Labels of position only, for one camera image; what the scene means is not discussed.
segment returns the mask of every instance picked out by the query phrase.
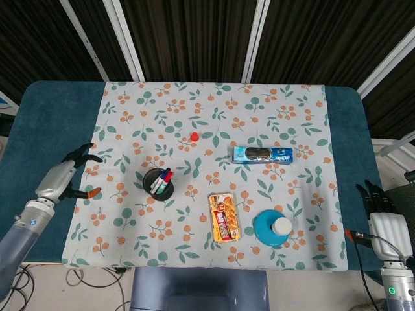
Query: black curtain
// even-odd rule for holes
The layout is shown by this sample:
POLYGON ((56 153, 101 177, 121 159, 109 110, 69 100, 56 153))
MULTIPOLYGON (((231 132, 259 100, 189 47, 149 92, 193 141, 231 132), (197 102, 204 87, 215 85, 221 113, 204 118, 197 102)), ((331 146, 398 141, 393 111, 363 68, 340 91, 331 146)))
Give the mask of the black curtain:
POLYGON ((415 130, 415 50, 363 99, 373 138, 400 139, 415 130))
POLYGON ((132 81, 102 0, 69 0, 111 81, 132 81))
POLYGON ((102 80, 59 1, 2 1, 0 16, 0 90, 17 104, 37 80, 102 80))
POLYGON ((240 82, 254 0, 122 0, 148 81, 240 82))
POLYGON ((414 25, 413 0, 271 0, 252 82, 357 89, 414 25))

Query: floral tablecloth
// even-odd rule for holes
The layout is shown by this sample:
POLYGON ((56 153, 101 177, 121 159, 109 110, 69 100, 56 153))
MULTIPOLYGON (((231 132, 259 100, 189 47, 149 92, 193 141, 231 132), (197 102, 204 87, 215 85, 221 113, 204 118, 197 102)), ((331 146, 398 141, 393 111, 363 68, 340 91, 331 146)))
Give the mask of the floral tablecloth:
POLYGON ((347 269, 324 86, 108 82, 102 95, 62 262, 71 267, 170 266, 347 269), (198 132, 200 139, 189 136, 198 132), (294 163, 234 165, 232 146, 292 147, 294 163), (142 189, 153 167, 174 172, 174 194, 142 189), (208 195, 232 192, 242 238, 212 240, 208 195), (262 244, 252 221, 282 212, 293 231, 262 244))

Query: red bottle cap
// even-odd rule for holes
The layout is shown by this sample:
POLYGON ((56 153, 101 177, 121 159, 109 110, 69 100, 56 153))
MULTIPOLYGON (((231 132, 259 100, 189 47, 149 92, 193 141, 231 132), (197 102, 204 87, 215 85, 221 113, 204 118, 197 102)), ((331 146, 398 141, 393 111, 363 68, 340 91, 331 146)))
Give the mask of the red bottle cap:
POLYGON ((198 141, 199 140, 199 135, 197 134, 197 132, 192 133, 192 135, 190 136, 190 140, 191 141, 198 141))

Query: floor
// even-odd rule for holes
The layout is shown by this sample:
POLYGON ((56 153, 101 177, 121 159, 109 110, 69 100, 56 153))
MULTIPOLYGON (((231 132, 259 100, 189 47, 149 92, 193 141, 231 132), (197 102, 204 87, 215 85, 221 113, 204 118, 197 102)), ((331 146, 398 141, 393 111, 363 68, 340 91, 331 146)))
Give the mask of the floor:
MULTIPOLYGON (((385 189, 406 184, 402 178, 403 171, 401 172, 389 160, 377 159, 377 164, 385 189)), ((109 288, 98 289, 83 284, 70 287, 65 282, 68 270, 60 265, 33 266, 30 271, 34 275, 36 288, 27 310, 116 310, 121 304, 121 291, 116 284, 109 288)), ((132 278, 133 271, 129 270, 121 279, 125 301, 130 300, 132 278)), ((84 280, 103 285, 111 283, 113 278, 102 269, 88 269, 85 270, 84 280)), ((72 273, 69 281, 77 281, 72 273)), ((375 300, 384 297, 382 286, 369 278, 367 282, 375 300)), ((344 273, 273 271, 268 273, 268 292, 271 311, 347 311, 355 305, 369 301, 358 271, 344 273)), ((21 305, 22 299, 16 295, 4 310, 19 310, 21 305)))

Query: robot finger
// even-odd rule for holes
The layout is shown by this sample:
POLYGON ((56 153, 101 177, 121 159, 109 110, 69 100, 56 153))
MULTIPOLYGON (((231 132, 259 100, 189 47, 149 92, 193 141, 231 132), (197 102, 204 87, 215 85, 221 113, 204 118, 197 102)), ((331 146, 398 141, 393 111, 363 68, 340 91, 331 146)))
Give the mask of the robot finger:
POLYGON ((86 163, 86 161, 88 160, 92 160, 95 162, 102 162, 102 159, 94 154, 84 154, 82 156, 80 156, 78 159, 75 159, 75 168, 81 167, 82 165, 84 165, 86 163))
POLYGON ((63 161, 68 161, 68 160, 73 160, 75 161, 77 158, 81 157, 82 154, 89 148, 91 148, 93 146, 93 143, 88 143, 88 144, 83 144, 81 147, 79 147, 78 149, 68 153, 63 161))
POLYGON ((385 192, 379 186, 375 186, 375 189, 381 196, 383 211, 386 213, 391 213, 392 209, 390 206, 390 200, 386 196, 385 192))
POLYGON ((375 208, 375 211, 379 213, 383 212, 384 210, 381 195, 377 192, 375 186, 367 179, 364 181, 364 184, 368 187, 369 194, 373 200, 373 206, 375 208))
POLYGON ((388 197, 386 197, 387 199, 388 199, 388 202, 389 202, 389 204, 390 204, 390 212, 391 213, 394 213, 394 214, 400 214, 398 211, 397 211, 397 207, 396 207, 396 205, 395 205, 395 203, 390 199, 390 198, 388 198, 388 197))
POLYGON ((95 188, 89 192, 74 190, 73 197, 80 198, 80 199, 91 199, 94 196, 97 196, 101 192, 101 188, 95 188))
POLYGON ((363 206, 364 206, 364 210, 366 211, 366 215, 369 219, 370 217, 370 213, 375 212, 374 209, 374 203, 372 201, 372 197, 368 194, 368 192, 366 191, 365 188, 363 188, 360 185, 356 185, 357 190, 360 192, 361 197, 362 197, 362 201, 363 201, 363 206))

